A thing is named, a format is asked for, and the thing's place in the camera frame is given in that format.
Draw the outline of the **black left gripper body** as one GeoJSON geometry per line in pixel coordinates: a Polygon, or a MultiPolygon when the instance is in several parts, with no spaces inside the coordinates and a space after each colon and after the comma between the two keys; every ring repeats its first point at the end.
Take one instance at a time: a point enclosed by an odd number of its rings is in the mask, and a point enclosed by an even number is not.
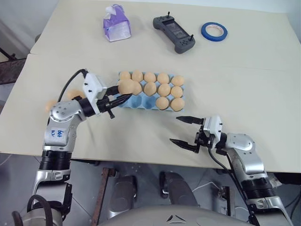
{"type": "Polygon", "coordinates": [[[109,96],[113,96],[113,91],[106,91],[102,99],[97,101],[97,107],[100,113],[107,112],[110,115],[110,118],[113,119],[115,115],[112,113],[111,109],[116,107],[115,101],[110,101],[109,96]]]}

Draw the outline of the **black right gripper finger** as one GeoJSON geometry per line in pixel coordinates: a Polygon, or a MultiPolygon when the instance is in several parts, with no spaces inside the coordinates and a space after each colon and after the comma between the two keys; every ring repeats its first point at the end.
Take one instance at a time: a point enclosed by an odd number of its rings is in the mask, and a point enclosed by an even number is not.
{"type": "Polygon", "coordinates": [[[194,153],[199,153],[199,145],[190,145],[188,142],[178,140],[178,139],[170,138],[169,140],[182,149],[186,149],[186,150],[192,151],[194,153]]]}
{"type": "Polygon", "coordinates": [[[188,123],[188,124],[198,124],[198,125],[202,125],[204,122],[203,118],[196,118],[196,117],[192,117],[192,116],[178,116],[176,117],[176,119],[188,123]]]}

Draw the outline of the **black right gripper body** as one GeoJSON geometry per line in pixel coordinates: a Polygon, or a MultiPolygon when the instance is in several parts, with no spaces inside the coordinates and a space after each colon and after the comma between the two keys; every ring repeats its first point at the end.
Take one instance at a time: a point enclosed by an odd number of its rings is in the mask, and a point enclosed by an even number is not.
{"type": "Polygon", "coordinates": [[[195,144],[196,144],[196,151],[200,150],[200,147],[207,147],[208,149],[213,148],[214,146],[214,134],[206,134],[204,130],[204,126],[201,126],[199,131],[196,133],[195,137],[195,144]]]}

